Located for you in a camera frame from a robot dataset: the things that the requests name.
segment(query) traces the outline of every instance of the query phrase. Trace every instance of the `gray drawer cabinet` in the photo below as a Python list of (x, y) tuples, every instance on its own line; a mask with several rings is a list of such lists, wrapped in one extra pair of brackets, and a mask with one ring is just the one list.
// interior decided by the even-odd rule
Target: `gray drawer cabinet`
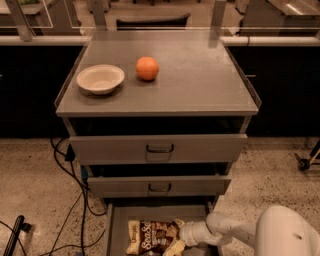
[[(140, 56), (157, 59), (154, 81), (136, 77)], [(126, 74), (112, 95), (79, 91), (77, 75), (97, 64)], [(133, 216), (205, 218), (247, 141), (258, 112), (253, 92), (213, 30), (96, 32), (56, 106), (92, 193), (106, 201), (104, 255), (125, 255)], [(216, 255), (212, 250), (185, 255)]]

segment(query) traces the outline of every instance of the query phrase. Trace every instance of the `chair wheel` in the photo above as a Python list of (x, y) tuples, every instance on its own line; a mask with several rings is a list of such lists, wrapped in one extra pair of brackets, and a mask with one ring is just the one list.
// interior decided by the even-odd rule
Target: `chair wheel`
[(299, 169), (301, 171), (307, 170), (310, 168), (310, 161), (308, 159), (301, 159), (299, 161)]

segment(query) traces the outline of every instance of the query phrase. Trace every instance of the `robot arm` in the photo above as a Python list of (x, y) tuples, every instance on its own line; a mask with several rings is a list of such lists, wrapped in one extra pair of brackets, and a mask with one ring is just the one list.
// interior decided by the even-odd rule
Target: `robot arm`
[(234, 237), (254, 248), (256, 256), (320, 255), (318, 233), (299, 214), (283, 206), (266, 209), (257, 225), (211, 212), (206, 221), (186, 223), (179, 235), (186, 246), (223, 246)]

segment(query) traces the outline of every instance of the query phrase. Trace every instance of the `electrical cord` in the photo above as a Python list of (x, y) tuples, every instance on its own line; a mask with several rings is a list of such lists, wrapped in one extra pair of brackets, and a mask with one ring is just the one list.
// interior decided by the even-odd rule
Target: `electrical cord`
[[(105, 232), (106, 232), (106, 230), (103, 230), (102, 233), (101, 233), (101, 235), (97, 238), (97, 240), (96, 240), (95, 242), (93, 242), (92, 244), (89, 244), (89, 245), (85, 245), (84, 247), (85, 247), (85, 248), (90, 248), (90, 247), (92, 247), (92, 246), (95, 246), (95, 245), (101, 240), (101, 238), (103, 237), (103, 235), (104, 235)], [(81, 248), (81, 246), (76, 245), (76, 244), (67, 244), (67, 245), (63, 245), (63, 246), (61, 246), (61, 247), (58, 247), (58, 248), (54, 249), (52, 252), (57, 252), (57, 251), (59, 251), (59, 250), (62, 250), (62, 249), (64, 249), (64, 248), (68, 248), (68, 247)], [(50, 255), (50, 252), (46, 252), (46, 253), (41, 254), (41, 255), (39, 255), (39, 256), (46, 256), (46, 255)]]
[[(10, 228), (9, 225), (7, 225), (6, 223), (2, 222), (1, 220), (0, 220), (0, 224), (2, 224), (3, 226), (7, 227), (8, 229), (10, 229), (11, 232), (14, 233), (14, 234), (17, 236), (17, 233), (16, 233), (12, 228)], [(27, 256), (27, 253), (26, 253), (26, 251), (24, 250), (23, 245), (22, 245), (22, 243), (21, 243), (21, 241), (20, 241), (20, 239), (19, 239), (18, 236), (17, 236), (17, 240), (18, 240), (18, 242), (19, 242), (19, 244), (20, 244), (20, 246), (21, 246), (23, 255), (24, 255), (24, 256)]]
[[(62, 143), (62, 141), (66, 140), (66, 139), (67, 139), (67, 138), (61, 138), (60, 141), (58, 142), (58, 144)], [(62, 155), (62, 156), (64, 156), (64, 157), (66, 156), (65, 153), (61, 152), (61, 151), (57, 148), (58, 144), (57, 144), (57, 145), (54, 145), (54, 143), (53, 143), (53, 138), (50, 138), (50, 144), (51, 144), (51, 146), (52, 146), (55, 150), (57, 150), (57, 152), (58, 152), (60, 155)]]
[(69, 176), (71, 176), (71, 177), (77, 182), (77, 184), (79, 185), (79, 187), (80, 187), (80, 189), (81, 189), (81, 191), (82, 191), (81, 195), (83, 196), (84, 207), (83, 207), (83, 215), (82, 215), (82, 221), (81, 221), (81, 234), (80, 234), (80, 243), (81, 243), (81, 246), (79, 246), (79, 248), (81, 248), (82, 255), (85, 256), (85, 248), (86, 248), (86, 246), (84, 245), (84, 228), (85, 228), (86, 211), (87, 211), (87, 209), (89, 209), (89, 211), (90, 211), (93, 215), (95, 215), (95, 216), (102, 216), (102, 215), (104, 215), (104, 214), (106, 214), (106, 213), (104, 212), (104, 213), (101, 213), (101, 214), (97, 214), (97, 213), (94, 213), (94, 212), (90, 209), (90, 207), (89, 207), (89, 202), (88, 202), (88, 191), (89, 191), (89, 188), (88, 188), (88, 186), (82, 184), (82, 183), (79, 181), (78, 177), (77, 177), (76, 174), (75, 174), (74, 166), (73, 166), (72, 161), (70, 161), (71, 173), (59, 162), (58, 157), (57, 157), (57, 153), (59, 153), (60, 155), (66, 157), (66, 154), (65, 154), (65, 153), (59, 151), (59, 146), (61, 145), (61, 143), (62, 143), (64, 140), (65, 140), (65, 138), (60, 139), (59, 142), (58, 142), (56, 145), (54, 145), (52, 139), (50, 139), (50, 142), (51, 142), (52, 147), (54, 148), (54, 159), (55, 159), (56, 163), (59, 165), (59, 167), (60, 167), (66, 174), (68, 174)]
[(63, 231), (63, 228), (64, 228), (64, 226), (66, 225), (66, 223), (67, 223), (67, 221), (68, 221), (68, 219), (69, 219), (69, 216), (70, 216), (73, 208), (74, 208), (74, 207), (76, 206), (76, 204), (78, 203), (78, 201), (79, 201), (80, 197), (82, 196), (82, 194), (83, 194), (83, 192), (81, 192), (81, 194), (78, 196), (77, 200), (74, 202), (74, 204), (73, 204), (72, 207), (70, 208), (70, 210), (69, 210), (69, 212), (68, 212), (68, 215), (67, 215), (64, 223), (63, 223), (62, 226), (61, 226), (61, 229), (60, 229), (60, 231), (59, 231), (59, 233), (58, 233), (58, 236), (57, 236), (57, 238), (56, 238), (56, 241), (54, 242), (54, 244), (53, 244), (53, 246), (52, 246), (52, 249), (51, 249), (49, 255), (51, 255), (51, 254), (53, 253), (54, 247), (56, 247), (56, 244), (57, 244), (57, 242), (58, 242), (58, 240), (59, 240), (59, 237), (60, 237), (60, 235), (61, 235), (61, 233), (62, 233), (62, 231)]
[[(73, 167), (72, 162), (70, 162), (70, 165), (71, 165), (71, 171), (72, 171), (72, 174), (73, 174), (73, 175), (75, 176), (75, 178), (78, 180), (78, 178), (76, 177), (76, 174), (75, 174), (75, 171), (74, 171), (74, 167)], [(102, 213), (95, 213), (95, 212), (93, 212), (93, 211), (91, 210), (91, 208), (90, 208), (90, 206), (89, 206), (88, 193), (87, 193), (86, 200), (87, 200), (87, 203), (86, 203), (87, 208), (88, 208), (88, 210), (91, 212), (91, 214), (92, 214), (92, 215), (97, 216), (97, 217), (100, 217), (100, 216), (103, 216), (103, 215), (105, 215), (105, 214), (106, 214), (106, 212), (102, 212)]]

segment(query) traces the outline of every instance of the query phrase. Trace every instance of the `snack bag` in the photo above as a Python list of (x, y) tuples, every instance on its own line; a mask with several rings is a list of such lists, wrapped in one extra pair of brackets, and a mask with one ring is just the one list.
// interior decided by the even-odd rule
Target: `snack bag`
[[(177, 248), (174, 245), (179, 240), (181, 223), (181, 220), (174, 222), (130, 220), (128, 226), (131, 242), (126, 254), (142, 255), (148, 252), (149, 255), (166, 253), (169, 256), (172, 254), (170, 253), (171, 248)], [(184, 246), (182, 248), (181, 241), (178, 248), (178, 251), (175, 249), (175, 254), (172, 255), (183, 251)]]

